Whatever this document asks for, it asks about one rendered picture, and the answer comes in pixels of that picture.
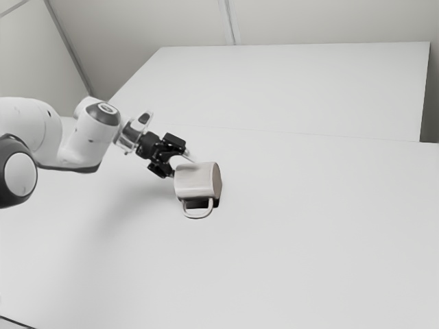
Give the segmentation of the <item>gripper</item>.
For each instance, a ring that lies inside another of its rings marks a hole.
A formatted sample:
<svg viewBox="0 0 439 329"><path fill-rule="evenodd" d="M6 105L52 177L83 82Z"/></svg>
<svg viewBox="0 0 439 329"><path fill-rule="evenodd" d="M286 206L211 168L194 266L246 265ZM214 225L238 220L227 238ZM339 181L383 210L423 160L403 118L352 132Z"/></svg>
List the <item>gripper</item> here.
<svg viewBox="0 0 439 329"><path fill-rule="evenodd" d="M182 156L189 162L195 162L195 158L187 149L186 141L170 133L166 133L161 139L153 132L146 132L139 139L135 154L142 159L151 160L147 168L158 177L172 178L175 170L169 163L173 156Z"/></svg>

